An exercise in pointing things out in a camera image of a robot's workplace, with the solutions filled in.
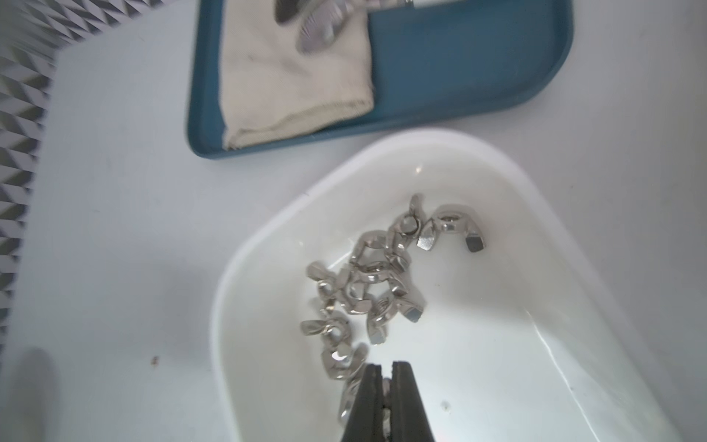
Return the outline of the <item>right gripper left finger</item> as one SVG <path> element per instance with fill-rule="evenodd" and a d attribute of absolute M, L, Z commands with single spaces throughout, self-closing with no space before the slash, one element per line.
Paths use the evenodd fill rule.
<path fill-rule="evenodd" d="M 359 383 L 342 442 L 383 442 L 383 377 L 381 367 L 368 365 Z"/>

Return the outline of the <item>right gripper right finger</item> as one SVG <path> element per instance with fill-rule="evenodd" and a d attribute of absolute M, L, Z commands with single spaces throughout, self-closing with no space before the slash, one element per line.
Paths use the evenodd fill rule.
<path fill-rule="evenodd" d="M 390 381 L 390 440 L 435 442 L 414 371 L 408 362 L 396 361 Z"/>

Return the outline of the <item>silver wing nut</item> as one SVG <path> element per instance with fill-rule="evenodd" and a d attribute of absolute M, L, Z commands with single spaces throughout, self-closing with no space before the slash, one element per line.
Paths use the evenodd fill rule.
<path fill-rule="evenodd" d="M 338 422 L 342 428 L 346 428 L 350 414 L 355 405 L 355 399 L 359 390 L 361 378 L 353 378 L 346 382 L 339 409 Z M 390 378 L 382 381 L 383 405 L 382 405 L 382 431 L 385 441 L 390 441 Z"/>

